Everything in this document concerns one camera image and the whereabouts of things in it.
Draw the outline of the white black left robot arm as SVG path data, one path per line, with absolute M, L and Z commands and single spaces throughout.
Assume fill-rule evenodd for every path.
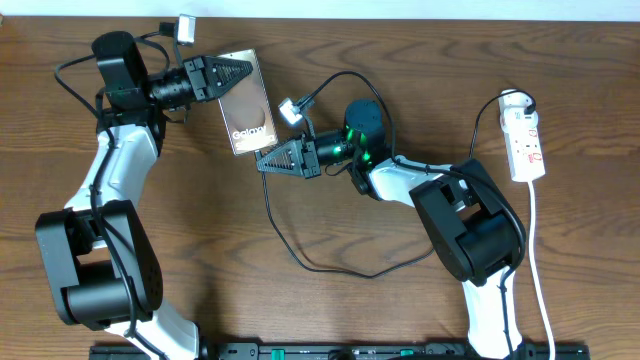
M 164 298 L 163 278 L 137 213 L 161 154 L 168 114 L 221 98 L 253 72 L 246 60 L 195 56 L 150 73 L 150 36 L 113 31 L 91 59 L 104 84 L 88 109 L 98 149 L 76 194 L 44 213 L 35 235 L 59 318 L 129 340 L 153 359 L 208 359 L 198 326 Z

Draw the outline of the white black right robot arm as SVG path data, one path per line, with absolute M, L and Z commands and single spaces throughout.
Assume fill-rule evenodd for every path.
M 509 287 L 524 257 L 521 220 L 479 161 L 429 165 L 397 154 L 387 133 L 393 126 L 382 122 L 387 113 L 380 102 L 356 100 L 347 106 L 342 128 L 307 130 L 257 153 L 257 170 L 311 179 L 337 165 L 360 194 L 413 208 L 433 252 L 463 286 L 475 354 L 515 358 L 523 338 Z

